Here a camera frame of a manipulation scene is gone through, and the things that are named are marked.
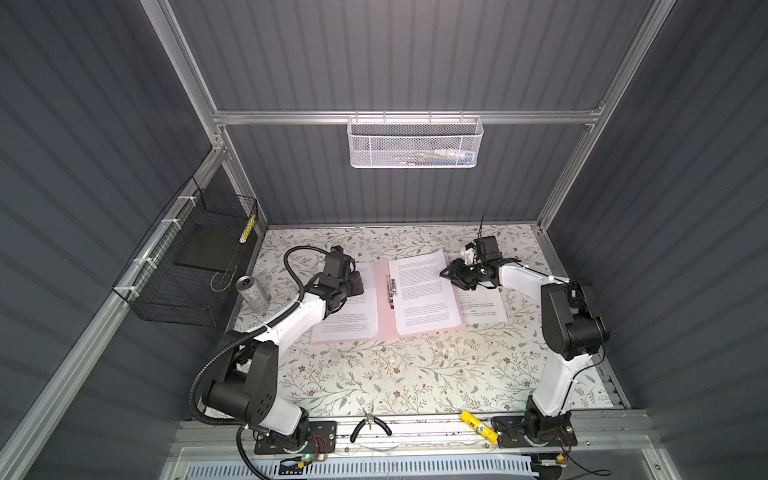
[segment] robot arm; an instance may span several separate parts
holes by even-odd
[[[306,285],[301,285],[287,261],[291,252],[302,248],[326,254],[323,272]],[[334,247],[329,253],[315,247],[295,247],[288,250],[283,260],[300,285],[298,298],[262,326],[247,332],[225,333],[219,352],[192,384],[189,407],[193,417],[201,422],[273,431],[285,448],[294,449],[309,435],[309,416],[306,410],[277,396],[280,353],[287,351],[311,326],[341,309],[347,298],[362,294],[363,289],[354,260],[341,247]],[[248,373],[237,368],[248,362]],[[200,402],[234,420],[204,415],[198,407]]]
[[[546,443],[570,419],[569,399],[576,375],[587,368],[589,359],[607,340],[592,285],[503,258],[495,237],[468,243],[462,258],[452,261],[440,276],[463,290],[512,288],[541,306],[541,334],[551,352],[541,381],[528,398],[524,427],[530,440]]]

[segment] aluminum frame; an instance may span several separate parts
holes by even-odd
[[[481,420],[497,415],[520,415],[521,412],[483,414]],[[439,455],[486,453],[530,454],[559,452],[557,447],[523,446],[519,449],[500,449],[489,444],[472,431],[459,414],[391,415],[383,416],[392,427],[393,437],[386,437],[380,429],[363,429],[356,443],[349,443],[349,435],[362,416],[329,417],[318,420],[338,422],[336,452],[331,457],[370,458],[379,456]],[[575,452],[588,450],[640,449],[656,465],[663,458],[653,423],[644,410],[574,410],[571,423],[579,438]],[[162,480],[185,478],[187,467],[195,461],[240,460],[234,436],[237,427],[210,426],[199,422],[181,422],[174,444],[171,446]],[[243,438],[250,447],[248,434]],[[658,480],[678,480],[658,477]]]
[[[600,119],[599,109],[540,111],[215,111],[217,125],[346,125],[352,118],[359,123],[428,122],[461,123],[468,118],[482,119],[483,124],[593,125]]]
[[[220,144],[210,150],[194,174],[197,185],[201,187],[208,185],[225,156],[225,151]],[[191,180],[187,182],[179,197],[163,216],[165,220],[174,219],[181,212],[182,207],[188,202],[185,197],[194,194],[197,185]],[[167,228],[170,228],[170,222],[158,224],[157,229],[139,251],[139,258],[147,256],[152,251]],[[119,284],[130,284],[141,268],[138,262],[132,263]],[[0,451],[0,478],[3,480],[24,478],[130,309],[114,291],[109,294]]]
[[[581,168],[587,162],[589,155],[594,150],[594,146],[600,140],[600,136],[605,130],[605,126],[616,111],[624,92],[629,87],[634,74],[640,67],[640,63],[645,58],[651,44],[653,44],[656,35],[658,35],[661,26],[667,20],[676,0],[654,0],[648,13],[643,19],[643,23],[637,30],[637,34],[632,39],[632,43],[627,50],[627,54],[621,61],[616,74],[608,85],[603,101],[601,102],[601,114],[594,126],[587,127],[587,130],[581,135],[576,143],[576,147],[571,152],[571,157],[565,165],[560,178],[554,185],[544,208],[538,218],[541,228],[547,230],[554,216],[557,215],[560,206],[565,201],[568,191],[576,181],[576,177],[581,172]]]
[[[235,193],[258,200],[229,134],[226,129],[214,122],[213,112],[216,110],[216,103],[205,84],[203,75],[200,73],[200,68],[197,66],[170,2],[168,0],[141,0],[141,6],[147,13],[166,55],[174,66],[176,75],[178,75],[184,91],[187,92],[211,144],[223,142],[225,148],[230,152],[223,163],[223,167]],[[266,231],[269,220],[261,207],[261,203],[257,203],[260,230]]]
[[[187,92],[187,96],[211,144],[214,146],[195,174],[199,185],[207,185],[216,169],[223,165],[237,194],[256,197],[233,142],[226,128],[222,127],[225,124],[307,124],[304,122],[309,122],[308,124],[343,124],[347,122],[350,116],[359,116],[359,112],[233,113],[217,111],[213,97],[207,89],[169,1],[141,0],[141,4],[160,38],[161,44],[179,76],[181,84]],[[486,124],[585,124],[588,126],[577,147],[572,152],[567,167],[558,179],[538,218],[538,223],[544,232],[551,225],[576,176],[578,176],[589,154],[598,142],[606,124],[611,119],[621,97],[674,4],[675,0],[654,1],[627,54],[624,56],[617,74],[611,81],[604,100],[601,102],[600,109],[589,111],[464,112],[467,115],[476,114],[482,116]],[[457,116],[456,112],[421,113],[426,113],[430,117],[435,114]],[[375,112],[377,116],[381,114],[383,112]],[[228,155],[222,155],[225,149],[228,151]],[[190,185],[187,185],[184,190],[184,193],[187,195],[191,193],[187,192],[189,188],[191,188]],[[178,201],[174,203],[166,218],[173,217],[171,214],[174,209],[180,208],[180,206],[177,206],[178,203]],[[263,235],[269,224],[266,215],[261,210],[260,204],[259,208],[259,230],[260,234]],[[157,238],[159,238],[159,234],[155,232],[147,242],[147,246],[149,246],[153,239],[156,241]],[[126,272],[126,275],[130,274],[135,274],[135,272],[131,270]],[[22,423],[0,451],[0,478],[15,480],[24,477],[66,412],[67,407],[69,407],[71,401],[77,395],[93,366],[101,357],[128,310],[127,305],[124,304],[116,293],[112,293],[108,300],[104,302],[64,362],[59,366],[51,381],[37,398],[35,404],[29,409]],[[627,410],[609,410],[608,412],[618,412],[626,415],[625,412]],[[432,415],[411,416],[418,417],[418,424],[424,425],[424,421],[429,423],[429,419],[426,417],[431,417]],[[578,419],[581,416],[574,413],[574,417]],[[356,423],[359,419],[345,417],[343,420]]]

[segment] paper sheet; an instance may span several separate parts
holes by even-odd
[[[379,334],[379,309],[376,307],[376,278],[373,263],[357,263],[362,277],[362,295],[351,296],[344,307],[312,327],[311,342],[364,340]]]
[[[395,280],[395,319],[400,335],[414,335],[462,325],[453,285],[439,276],[446,267],[442,250],[389,261]]]
[[[449,262],[459,257],[458,253],[448,253]],[[455,290],[465,322],[472,324],[507,321],[507,312],[504,310],[502,294],[498,288],[488,290],[478,286],[476,290],[461,290],[458,287]]]

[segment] gray wall panel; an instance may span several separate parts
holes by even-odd
[[[280,225],[535,220],[584,128],[489,125],[477,167],[410,170],[352,168],[341,126],[228,130]]]
[[[0,3],[0,439],[210,149],[138,2]],[[155,478],[216,333],[129,317],[28,478]]]
[[[549,230],[685,478],[766,454],[766,22],[765,2],[678,0]]]
[[[597,106],[649,0],[171,2],[222,110]]]

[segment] wire cutters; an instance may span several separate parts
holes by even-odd
[[[381,420],[379,417],[373,416],[373,412],[371,412],[371,413],[366,413],[366,417],[364,419],[360,420],[360,423],[358,423],[357,427],[355,427],[355,429],[352,431],[352,436],[349,437],[349,442],[350,443],[354,443],[355,440],[357,440],[357,434],[360,433],[360,430],[362,430],[362,427],[366,423],[368,425],[371,425],[372,423],[375,423],[375,424],[377,424],[378,426],[380,426],[384,430],[384,432],[387,434],[387,436],[389,436],[389,437],[392,436],[392,430],[389,429],[387,424],[385,424],[384,421]]]

